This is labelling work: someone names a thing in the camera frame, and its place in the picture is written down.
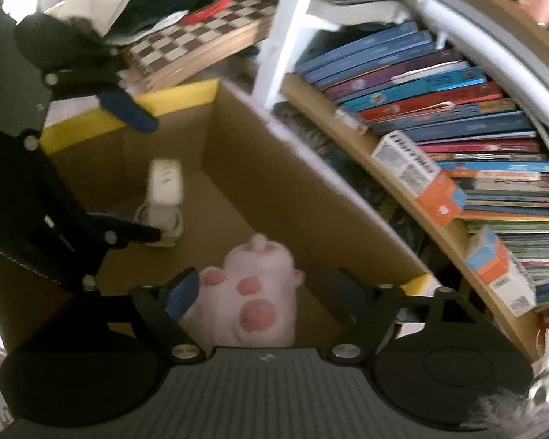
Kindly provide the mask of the orange white box lower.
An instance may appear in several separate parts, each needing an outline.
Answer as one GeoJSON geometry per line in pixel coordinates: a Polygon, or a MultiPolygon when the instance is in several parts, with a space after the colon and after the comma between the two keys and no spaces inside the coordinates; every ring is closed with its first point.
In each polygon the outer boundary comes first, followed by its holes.
{"type": "Polygon", "coordinates": [[[471,237],[466,264],[515,317],[537,306],[533,279],[489,226],[471,237]]]}

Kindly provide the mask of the pink plush toy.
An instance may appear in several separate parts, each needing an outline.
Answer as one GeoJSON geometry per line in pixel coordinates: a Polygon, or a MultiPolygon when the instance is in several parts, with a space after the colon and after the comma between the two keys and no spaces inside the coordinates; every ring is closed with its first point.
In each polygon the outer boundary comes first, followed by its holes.
{"type": "Polygon", "coordinates": [[[178,324],[205,351],[294,345],[296,291],[305,274],[283,244],[255,234],[221,267],[199,274],[199,293],[178,324]]]}

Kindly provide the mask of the yellow cardboard box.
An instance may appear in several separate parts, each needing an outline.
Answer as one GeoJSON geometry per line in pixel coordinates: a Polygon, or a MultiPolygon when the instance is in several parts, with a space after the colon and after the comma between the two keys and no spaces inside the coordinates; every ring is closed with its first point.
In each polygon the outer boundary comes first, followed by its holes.
{"type": "Polygon", "coordinates": [[[426,273],[393,228],[283,123],[235,84],[211,79],[145,96],[160,113],[143,135],[93,110],[47,127],[40,144],[90,211],[133,216],[149,164],[178,159],[184,231],[170,249],[131,245],[107,254],[104,294],[164,284],[186,267],[220,264],[262,233],[285,244],[306,280],[297,292],[297,347],[327,347],[340,324],[319,302],[339,267],[364,284],[406,284],[426,273]]]}

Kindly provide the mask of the orange white box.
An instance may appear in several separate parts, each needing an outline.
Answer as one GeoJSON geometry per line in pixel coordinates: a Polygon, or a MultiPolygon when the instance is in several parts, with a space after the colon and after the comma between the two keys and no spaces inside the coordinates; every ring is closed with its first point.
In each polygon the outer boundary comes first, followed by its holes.
{"type": "Polygon", "coordinates": [[[390,172],[439,226],[446,226],[463,211],[465,192],[403,132],[383,136],[372,159],[390,172]]]}
{"type": "Polygon", "coordinates": [[[489,226],[471,237],[466,264],[515,317],[537,306],[533,279],[489,226]]]}

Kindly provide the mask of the red tassel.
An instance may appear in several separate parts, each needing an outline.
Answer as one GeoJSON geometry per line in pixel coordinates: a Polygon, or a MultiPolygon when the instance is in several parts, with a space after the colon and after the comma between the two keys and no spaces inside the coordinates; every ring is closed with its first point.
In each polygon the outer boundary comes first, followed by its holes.
{"type": "Polygon", "coordinates": [[[188,14],[181,21],[182,26],[190,26],[206,21],[208,18],[214,16],[220,11],[224,10],[229,3],[233,0],[219,0],[207,7],[196,11],[195,13],[188,14]]]}

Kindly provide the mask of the wooden chess board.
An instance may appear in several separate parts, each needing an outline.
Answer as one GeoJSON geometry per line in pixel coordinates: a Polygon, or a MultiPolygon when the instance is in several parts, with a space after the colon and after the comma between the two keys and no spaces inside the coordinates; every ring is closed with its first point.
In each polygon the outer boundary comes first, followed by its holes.
{"type": "Polygon", "coordinates": [[[123,50],[128,67],[148,90],[168,88],[269,36],[276,5],[233,0],[194,25],[175,24],[123,50]]]}

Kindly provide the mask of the orange white box upper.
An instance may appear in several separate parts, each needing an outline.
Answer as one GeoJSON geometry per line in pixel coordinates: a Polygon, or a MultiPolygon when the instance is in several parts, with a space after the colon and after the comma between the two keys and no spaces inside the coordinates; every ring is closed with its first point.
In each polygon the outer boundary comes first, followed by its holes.
{"type": "Polygon", "coordinates": [[[439,226],[446,226],[463,211],[465,192],[403,132],[383,136],[372,159],[390,172],[439,226]]]}

